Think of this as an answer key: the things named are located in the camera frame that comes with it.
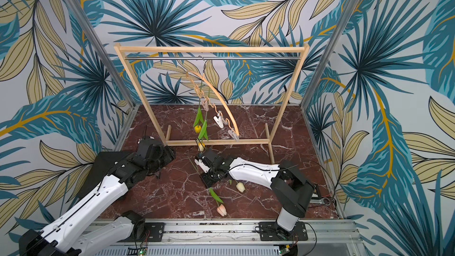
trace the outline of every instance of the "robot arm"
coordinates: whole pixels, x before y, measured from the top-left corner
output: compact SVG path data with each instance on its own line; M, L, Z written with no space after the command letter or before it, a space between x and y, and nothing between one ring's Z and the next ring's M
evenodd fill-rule
M140 236L144 219L131 211L89 235L81 237L81 234L115 200L174 158L175 151L163 146L161 141L142 139L138 150L109 168L102 181L74 207L39 233L29 230L21 236L20 256L91 256L127 238L132 231Z
M201 178L207 188L230 175L232 179L250 181L271 189L282 205L276 224L287 232L292 231L298 219L305 216L315 190L315 185L288 160L279 165L266 165L240 157L223 158L207 150L198 154L195 162L204 170Z

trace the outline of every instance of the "cable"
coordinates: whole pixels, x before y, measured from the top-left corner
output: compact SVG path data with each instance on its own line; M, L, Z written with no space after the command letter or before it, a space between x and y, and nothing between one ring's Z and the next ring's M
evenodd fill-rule
M296 167L297 165L293 165L291 167L288 167L288 168L283 168L283 169L262 169L262 168L259 168L257 166L254 166L253 164L249 164L249 163L243 163L243 164L239 164L239 165L236 165L234 166L233 168L230 168L223 176L223 178L225 178L227 176L227 174L229 173L229 171L231 171L232 169L236 168L236 167L239 167L239 166L245 166L245 165L249 165L249 166L252 166L256 169L259 169L261 171L285 171L285 170L288 170L288 169L291 169L291 168L294 168Z
M317 242L318 242L318 237L316 236L315 230L313 229L313 227L312 227L309 223L307 223L307 222L303 222L303 223L304 223L304 224L307 224L307 225L309 225L309 226L311 227L311 230L313 231L313 233L314 233L314 238L315 238L315 242L314 242L314 245L313 245L313 247L311 248L311 250L308 251L307 253L305 253L305 254L302 255L302 256L307 256L307 255L310 254L311 251L313 251L313 249L316 247L316 244L317 244Z

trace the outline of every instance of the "tropical leaf wallpaper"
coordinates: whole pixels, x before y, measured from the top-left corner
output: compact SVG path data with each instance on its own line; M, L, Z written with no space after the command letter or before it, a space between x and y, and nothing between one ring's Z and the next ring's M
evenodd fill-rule
M0 243L75 204L129 107L62 0L0 0ZM81 0L93 26L102 0Z
M137 101L116 42L309 43L291 97L298 103L347 0L78 1ZM372 255L454 254L454 2L360 0L306 109L336 195ZM62 0L0 5L0 87L7 94L0 242L17 255L11 244L22 233L77 201L96 154L113 148L131 109ZM195 103L185 76L192 70L229 103L279 104L295 66L290 59L131 63L150 103Z
M455 0L363 5L305 109L316 147L368 253L455 255Z

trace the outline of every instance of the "wooden clothes rack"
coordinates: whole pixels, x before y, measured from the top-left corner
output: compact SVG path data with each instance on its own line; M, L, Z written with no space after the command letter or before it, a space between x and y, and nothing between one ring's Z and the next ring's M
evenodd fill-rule
M162 143L164 145L169 146L188 146L188 145L197 145L196 140L171 140L171 125L168 125L168 131L166 135L164 135L158 120L156 120L155 114L151 109L149 102L145 96L144 90L142 89L137 77L134 75L134 70L131 64L128 61L128 57L126 53L297 53L299 54L299 59L296 63L294 72L291 77L291 81L287 87L286 94L284 95L283 101L280 106L280 110L277 115L277 119L275 124L273 125L272 131L269 132L267 123L264 124L265 126L265 134L266 139L239 139L236 141L234 139L210 139L205 142L206 145L261 145L261 144L268 144L268 150L270 153L270 161L272 164L275 163L273 158L273 150L272 150L272 141L278 129L278 126L281 122L281 118L283 113L286 109L287 103L291 96L292 90L294 89L295 83L297 78L299 77L300 71L302 66L304 65L305 58L309 51L309 45L304 44L303 47L122 47L120 43L116 43L114 46L115 51L125 68L128 76L130 77L131 83L134 86L134 89L137 91L142 104L145 107L150 119L155 127L156 131ZM255 57L245 57L244 60L252 60L258 59ZM232 116L228 106L224 102L223 99L220 100L222 105L225 107L226 111L228 112L229 116Z

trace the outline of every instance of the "red marble surface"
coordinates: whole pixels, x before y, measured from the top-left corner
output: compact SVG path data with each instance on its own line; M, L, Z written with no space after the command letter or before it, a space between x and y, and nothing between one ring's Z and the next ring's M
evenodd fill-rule
M278 106L230 106L236 119L241 138L266 138L264 123L272 130ZM195 139L192 127L197 106L194 105L152 105L160 125L166 134L168 124L172 126L171 139ZM220 129L212 120L215 111L210 109L208 126L209 138L230 138L227 128ZM146 134L158 137L152 122L141 106L130 128L124 151L135 151L137 141ZM224 156L240 156L246 160L270 164L267 145L218 145L214 151ZM100 218L115 218L127 210L134 210L145 218L220 218L217 204L205 189L199 174L202 170L194 165L196 146L176 146L176 159L161 170L160 178L147 177L134 186L124 200L117 200L108 207ZM318 162L304 124L300 108L288 106L273 140L275 162L289 159L299 165L301 172L311 181L320 185L322 195L328 190L321 168L309 160ZM246 191L240 193L226 179L216 184L214 191L223 199L228 218L270 218L278 216L281 205L274 193L263 186L244 182ZM333 205L309 208L305 218L338 218Z

